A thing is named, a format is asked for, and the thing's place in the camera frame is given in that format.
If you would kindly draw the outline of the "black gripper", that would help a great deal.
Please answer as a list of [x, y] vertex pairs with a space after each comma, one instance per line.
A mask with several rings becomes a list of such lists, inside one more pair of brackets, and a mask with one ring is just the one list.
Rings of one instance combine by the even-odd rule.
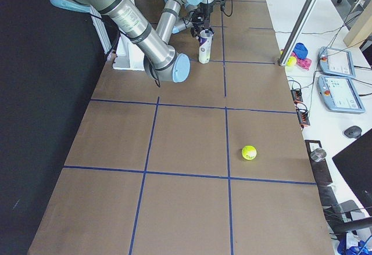
[[214, 3], [200, 3], [200, 9], [203, 15], [203, 28], [210, 28], [210, 16], [213, 13]]
[[192, 27], [190, 29], [193, 37], [198, 37], [200, 32], [204, 29], [204, 15], [202, 12], [196, 10], [191, 16]]

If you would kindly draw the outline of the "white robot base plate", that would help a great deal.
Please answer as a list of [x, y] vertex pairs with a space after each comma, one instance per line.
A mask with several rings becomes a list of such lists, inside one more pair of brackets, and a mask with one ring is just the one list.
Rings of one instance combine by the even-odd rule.
[[143, 51], [131, 43], [123, 34], [119, 38], [113, 68], [116, 70], [144, 71]]

